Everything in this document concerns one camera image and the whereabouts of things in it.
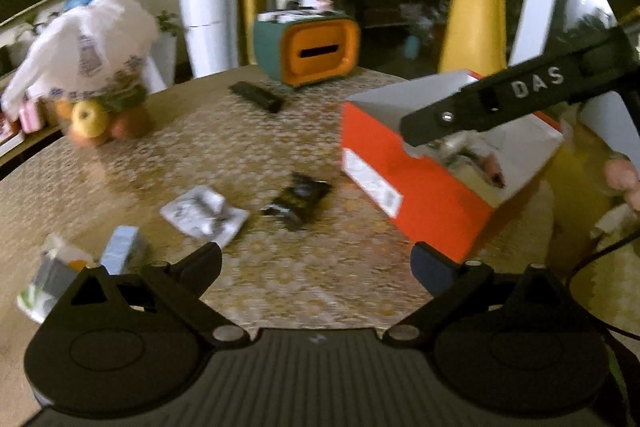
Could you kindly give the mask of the person right hand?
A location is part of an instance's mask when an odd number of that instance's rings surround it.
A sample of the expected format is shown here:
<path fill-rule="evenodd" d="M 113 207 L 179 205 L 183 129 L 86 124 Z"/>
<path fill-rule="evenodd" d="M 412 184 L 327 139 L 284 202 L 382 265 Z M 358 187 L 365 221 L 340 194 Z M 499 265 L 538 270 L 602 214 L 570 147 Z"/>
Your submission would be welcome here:
<path fill-rule="evenodd" d="M 612 158 L 604 164 L 603 170 L 608 186 L 622 193 L 629 207 L 638 212 L 639 173 L 634 164 L 625 158 Z"/>

